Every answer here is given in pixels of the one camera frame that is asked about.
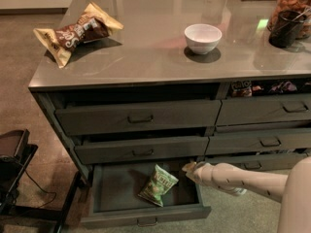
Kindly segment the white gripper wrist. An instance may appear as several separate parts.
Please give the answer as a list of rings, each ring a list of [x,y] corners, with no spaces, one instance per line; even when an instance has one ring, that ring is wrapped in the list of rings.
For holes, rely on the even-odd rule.
[[[187,163],[182,167],[184,172],[193,171],[193,175],[186,173],[187,178],[204,186],[212,186],[214,184],[212,176],[213,169],[214,166],[210,163],[199,162],[196,164],[195,161]]]

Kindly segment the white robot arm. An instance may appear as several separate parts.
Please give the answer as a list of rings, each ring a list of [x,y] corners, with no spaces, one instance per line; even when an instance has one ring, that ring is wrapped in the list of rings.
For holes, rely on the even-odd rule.
[[[311,233],[311,158],[288,175],[242,170],[231,164],[192,161],[182,170],[193,182],[233,196],[246,190],[281,204],[277,233]]]

